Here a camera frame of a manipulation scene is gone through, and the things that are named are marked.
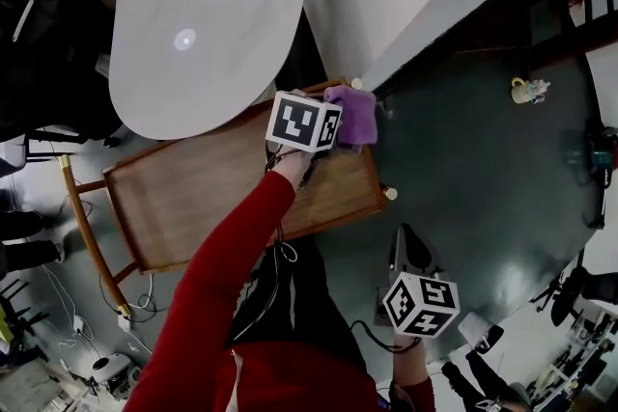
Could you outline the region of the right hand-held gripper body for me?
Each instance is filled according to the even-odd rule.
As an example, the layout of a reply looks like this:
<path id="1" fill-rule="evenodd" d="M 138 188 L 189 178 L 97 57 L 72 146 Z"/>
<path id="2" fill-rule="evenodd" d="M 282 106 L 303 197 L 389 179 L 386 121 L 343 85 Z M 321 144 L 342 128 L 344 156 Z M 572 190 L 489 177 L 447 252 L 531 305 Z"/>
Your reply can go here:
<path id="1" fill-rule="evenodd" d="M 436 339 L 461 312 L 457 284 L 435 266 L 428 272 L 391 269 L 378 288 L 375 324 L 397 335 Z"/>

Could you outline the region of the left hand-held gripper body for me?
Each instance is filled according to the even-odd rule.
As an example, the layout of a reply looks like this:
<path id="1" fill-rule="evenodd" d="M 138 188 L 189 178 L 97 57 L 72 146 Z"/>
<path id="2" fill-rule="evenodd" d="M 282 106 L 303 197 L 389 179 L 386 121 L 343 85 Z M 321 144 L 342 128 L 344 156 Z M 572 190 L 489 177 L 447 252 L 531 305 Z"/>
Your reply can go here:
<path id="1" fill-rule="evenodd" d="M 277 92 L 268 121 L 266 140 L 311 153 L 333 148 L 343 114 L 339 105 L 308 96 Z"/>

